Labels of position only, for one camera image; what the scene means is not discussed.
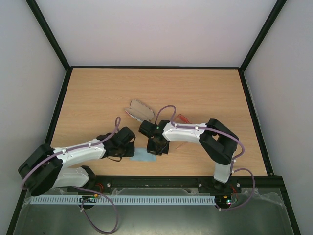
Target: white wall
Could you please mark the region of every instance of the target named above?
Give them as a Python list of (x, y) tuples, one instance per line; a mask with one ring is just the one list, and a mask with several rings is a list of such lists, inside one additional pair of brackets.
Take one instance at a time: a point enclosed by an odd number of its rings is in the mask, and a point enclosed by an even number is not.
[(71, 65), (241, 65), (276, 0), (37, 0)]
[(0, 234), (20, 195), (18, 167), (43, 143), (65, 75), (25, 0), (0, 0)]
[(313, 234), (313, 1), (287, 1), (245, 72), (274, 172)]

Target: wall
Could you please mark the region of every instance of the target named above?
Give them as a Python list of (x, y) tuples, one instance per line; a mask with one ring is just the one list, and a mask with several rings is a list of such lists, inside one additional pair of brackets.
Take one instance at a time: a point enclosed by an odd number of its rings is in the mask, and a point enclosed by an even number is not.
[(245, 72), (274, 172), (312, 234), (313, 2), (287, 1)]
[(37, 0), (71, 65), (240, 66), (276, 0)]
[(18, 167), (45, 140), (65, 71), (24, 0), (0, 0), (0, 234), (20, 195)]

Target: wooden table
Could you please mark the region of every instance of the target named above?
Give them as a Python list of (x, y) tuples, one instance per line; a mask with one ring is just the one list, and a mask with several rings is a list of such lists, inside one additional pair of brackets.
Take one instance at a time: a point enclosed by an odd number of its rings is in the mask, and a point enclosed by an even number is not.
[[(74, 68), (52, 140), (52, 147), (80, 144), (111, 132), (121, 116), (120, 127), (136, 134), (135, 146), (146, 147), (147, 137), (138, 132), (140, 122), (124, 112), (138, 99), (155, 113), (173, 104), (191, 123), (216, 118), (242, 141), (246, 153), (234, 169), (246, 167), (254, 175), (267, 175), (237, 70), (214, 69), (91, 69)], [(169, 119), (172, 108), (159, 120)], [(170, 144), (168, 155), (155, 162), (121, 162), (101, 159), (84, 162), (96, 175), (212, 176), (215, 163), (198, 144)], [(249, 175), (241, 171), (234, 175)]]

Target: blue cloth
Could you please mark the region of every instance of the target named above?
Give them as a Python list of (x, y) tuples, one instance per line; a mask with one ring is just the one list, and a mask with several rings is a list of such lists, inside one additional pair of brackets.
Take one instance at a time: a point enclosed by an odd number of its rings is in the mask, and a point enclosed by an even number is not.
[(135, 153), (131, 157), (133, 161), (146, 161), (146, 162), (154, 162), (157, 160), (156, 155), (148, 153), (145, 148), (135, 148)]

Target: purple cable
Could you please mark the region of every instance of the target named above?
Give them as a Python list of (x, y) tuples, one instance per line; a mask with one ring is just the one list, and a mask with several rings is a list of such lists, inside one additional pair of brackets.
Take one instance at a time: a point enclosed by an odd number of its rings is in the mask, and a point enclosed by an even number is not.
[[(176, 107), (175, 107), (174, 105), (171, 105), (171, 104), (170, 104), (170, 105), (166, 105), (166, 106), (164, 106), (163, 108), (161, 108), (161, 109), (159, 110), (159, 112), (158, 112), (157, 115), (156, 115), (156, 121), (155, 121), (155, 123), (157, 123), (157, 118), (158, 118), (158, 116), (160, 115), (161, 111), (162, 111), (163, 109), (165, 109), (165, 108), (168, 108), (168, 107), (174, 108), (174, 112), (173, 112), (173, 114), (172, 114), (172, 116), (171, 116), (171, 125), (172, 125), (172, 126), (175, 126), (175, 124), (176, 124), (176, 128), (193, 129), (193, 130), (195, 129), (195, 127), (192, 127), (192, 126), (180, 126), (178, 123), (174, 123), (174, 122), (173, 122), (174, 117), (175, 117), (175, 113), (176, 113)], [(243, 145), (238, 139), (236, 139), (235, 137), (233, 137), (233, 136), (231, 136), (231, 135), (229, 135), (229, 134), (227, 134), (227, 133), (225, 133), (225, 132), (223, 132), (223, 131), (215, 130), (215, 129), (209, 128), (209, 127), (198, 127), (198, 129), (199, 129), (199, 130), (213, 131), (213, 132), (215, 132), (215, 133), (217, 133), (217, 134), (220, 134), (220, 135), (223, 135), (223, 136), (226, 136), (226, 137), (232, 139), (233, 141), (235, 141), (237, 144), (240, 145), (240, 147), (241, 147), (241, 149), (242, 149), (242, 150), (241, 150), (241, 153), (239, 153), (239, 154), (237, 154), (236, 156), (234, 156), (234, 157), (232, 158), (232, 161), (231, 161), (230, 171), (232, 172), (233, 166), (234, 166), (234, 160), (235, 160), (236, 158), (240, 157), (241, 155), (243, 155), (244, 152), (245, 152), (245, 147), (244, 147), (244, 145)]]
[(236, 207), (227, 208), (227, 209), (222, 209), (222, 208), (220, 208), (220, 207), (216, 204), (216, 207), (217, 207), (220, 211), (230, 211), (230, 210), (233, 210), (233, 209), (237, 209), (237, 208), (243, 207), (245, 204), (247, 204), (247, 203), (251, 200), (251, 198), (252, 198), (253, 195), (254, 195), (255, 180), (254, 180), (254, 176), (253, 176), (252, 172), (251, 172), (250, 170), (246, 169), (246, 168), (240, 168), (240, 169), (235, 170), (234, 172), (237, 172), (237, 171), (240, 171), (240, 170), (245, 170), (245, 171), (249, 172), (250, 175), (251, 175), (251, 177), (252, 177), (253, 185), (252, 185), (252, 192), (251, 192), (251, 195), (248, 197), (248, 199), (247, 199), (245, 202), (243, 202), (242, 204), (240, 204), (239, 206), (236, 206)]
[(90, 189), (85, 189), (85, 188), (79, 188), (79, 187), (76, 187), (76, 186), (73, 186), (73, 187), (76, 188), (76, 189), (78, 189), (78, 190), (81, 190), (81, 191), (97, 193), (97, 194), (103, 196), (104, 198), (106, 198), (106, 199), (112, 204), (112, 206), (113, 206), (113, 208), (114, 208), (114, 210), (115, 210), (115, 214), (116, 214), (116, 223), (115, 223), (114, 228), (113, 228), (111, 231), (109, 231), (109, 232), (105, 232), (105, 231), (103, 231), (103, 230), (97, 228), (97, 227), (94, 225), (94, 223), (92, 223), (92, 221), (91, 221), (90, 218), (88, 217), (86, 211), (84, 210), (84, 203), (85, 203), (86, 200), (84, 200), (84, 201), (82, 202), (82, 205), (81, 205), (81, 209), (82, 209), (82, 210), (81, 210), (81, 211), (85, 214), (85, 216), (86, 216), (88, 222), (90, 223), (90, 225), (91, 225), (97, 232), (99, 232), (99, 233), (101, 233), (101, 234), (112, 234), (112, 233), (115, 233), (115, 232), (117, 231), (117, 226), (118, 226), (118, 222), (119, 222), (119, 213), (118, 213), (118, 210), (117, 210), (116, 205), (114, 204), (114, 202), (113, 202), (108, 196), (106, 196), (106, 195), (104, 195), (104, 194), (102, 194), (102, 193), (100, 193), (100, 192), (93, 191), (93, 190), (90, 190)]
[[(115, 133), (116, 131), (118, 130), (118, 127), (121, 123), (121, 117), (117, 117), (116, 120), (115, 120), (115, 129), (112, 131), (111, 134), (109, 134), (105, 139), (97, 142), (97, 143), (93, 143), (91, 144), (91, 146), (96, 146), (96, 145), (99, 145), (105, 141), (107, 141), (109, 138), (111, 138)], [(66, 152), (70, 152), (70, 151), (73, 151), (73, 150), (76, 150), (76, 149), (80, 149), (80, 148), (85, 148), (85, 147), (89, 147), (88, 144), (83, 144), (83, 145), (79, 145), (79, 146), (75, 146), (75, 147), (72, 147), (72, 148), (68, 148), (66, 149)], [(60, 152), (57, 152), (57, 153), (54, 153), (52, 155), (50, 155), (49, 157), (45, 158), (44, 160), (42, 160), (40, 163), (38, 163), (23, 179), (22, 181), (22, 184), (21, 184), (21, 189), (22, 190), (27, 190), (27, 188), (25, 187), (25, 182), (28, 180), (28, 178), (39, 168), (41, 167), (44, 163), (48, 162), (50, 159), (60, 155), (60, 154), (63, 154), (62, 151)]]

